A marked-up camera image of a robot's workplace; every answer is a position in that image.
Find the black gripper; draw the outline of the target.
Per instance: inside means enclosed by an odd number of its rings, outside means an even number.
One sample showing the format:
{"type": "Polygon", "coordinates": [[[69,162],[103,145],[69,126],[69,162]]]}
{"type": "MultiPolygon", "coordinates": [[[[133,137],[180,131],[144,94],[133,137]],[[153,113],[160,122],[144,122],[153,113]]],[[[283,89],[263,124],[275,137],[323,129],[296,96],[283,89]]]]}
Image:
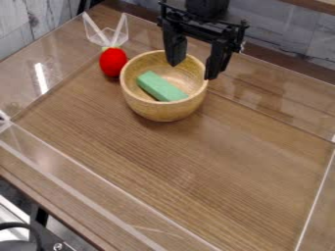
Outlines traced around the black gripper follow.
{"type": "Polygon", "coordinates": [[[247,20],[230,17],[230,4],[231,0],[159,0],[167,62],[175,67],[186,59],[186,36],[212,43],[204,74],[208,80],[227,69],[248,29],[247,20]]]}

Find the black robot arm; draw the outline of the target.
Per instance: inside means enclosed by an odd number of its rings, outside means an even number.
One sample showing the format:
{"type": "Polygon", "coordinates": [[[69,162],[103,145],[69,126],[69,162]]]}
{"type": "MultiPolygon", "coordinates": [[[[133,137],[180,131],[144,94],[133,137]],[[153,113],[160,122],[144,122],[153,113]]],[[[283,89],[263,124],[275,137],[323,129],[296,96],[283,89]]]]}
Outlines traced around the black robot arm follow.
{"type": "Polygon", "coordinates": [[[161,12],[157,26],[163,31],[167,62],[176,67],[186,59],[187,38],[192,37],[211,45],[206,61],[204,78],[215,79],[230,64],[234,53],[243,47],[247,20],[226,20],[231,0],[184,0],[184,8],[177,8],[160,0],[161,12]]]}

